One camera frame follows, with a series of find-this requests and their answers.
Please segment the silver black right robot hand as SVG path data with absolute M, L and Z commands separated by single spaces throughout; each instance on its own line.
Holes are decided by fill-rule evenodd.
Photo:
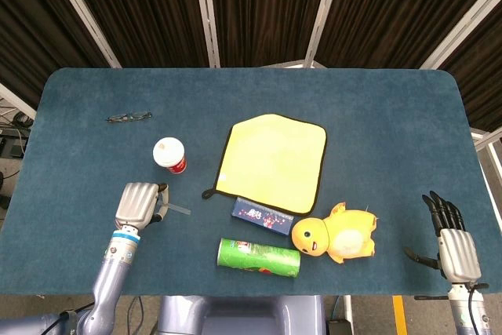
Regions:
M 438 243 L 435 259 L 424 257 L 404 247 L 405 255 L 412 261 L 441 272 L 452 284 L 474 286 L 482 277 L 478 254 L 471 233 L 466 230 L 460 210 L 436 192 L 422 195 L 431 214 Z

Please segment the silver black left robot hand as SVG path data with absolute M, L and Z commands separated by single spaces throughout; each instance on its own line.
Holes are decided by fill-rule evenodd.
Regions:
M 149 224 L 162 222 L 168 208 L 168 184 L 128 183 L 118 204 L 115 226 L 118 230 L 142 231 Z

